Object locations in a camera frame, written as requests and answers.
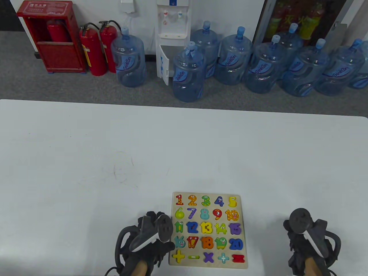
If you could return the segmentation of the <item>person's left hand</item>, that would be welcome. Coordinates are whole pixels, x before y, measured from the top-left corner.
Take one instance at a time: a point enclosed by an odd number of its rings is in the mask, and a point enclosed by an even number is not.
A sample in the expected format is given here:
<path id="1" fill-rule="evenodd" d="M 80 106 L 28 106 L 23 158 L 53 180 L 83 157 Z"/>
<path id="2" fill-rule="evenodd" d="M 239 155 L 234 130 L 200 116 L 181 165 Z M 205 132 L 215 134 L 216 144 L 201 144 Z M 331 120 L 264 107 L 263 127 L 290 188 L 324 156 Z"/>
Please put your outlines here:
<path id="1" fill-rule="evenodd" d="M 147 264 L 146 276 L 155 265 L 160 266 L 164 256 L 175 249 L 171 242 L 173 224 L 163 213 L 149 211 L 138 218 L 138 224 L 123 228 L 117 238 L 114 259 L 120 276 L 133 275 L 140 261 Z"/>

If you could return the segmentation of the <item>person's right hand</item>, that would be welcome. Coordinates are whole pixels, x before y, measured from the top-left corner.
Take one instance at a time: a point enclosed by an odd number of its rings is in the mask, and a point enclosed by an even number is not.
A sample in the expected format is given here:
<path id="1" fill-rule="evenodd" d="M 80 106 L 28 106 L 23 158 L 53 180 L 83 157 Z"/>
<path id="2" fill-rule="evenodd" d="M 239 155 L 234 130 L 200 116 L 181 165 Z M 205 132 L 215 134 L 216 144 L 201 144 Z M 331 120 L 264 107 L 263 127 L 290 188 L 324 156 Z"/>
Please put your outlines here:
<path id="1" fill-rule="evenodd" d="M 332 238 L 335 247 L 332 248 L 330 241 L 325 238 L 324 243 L 328 249 L 328 257 L 322 258 L 314 250 L 310 242 L 302 234 L 296 234 L 289 223 L 283 223 L 285 230 L 288 231 L 290 240 L 290 250 L 293 256 L 289 259 L 289 267 L 296 276 L 336 276 L 330 267 L 337 261 L 341 250 L 341 239 L 336 234 L 327 231 L 327 237 Z"/>

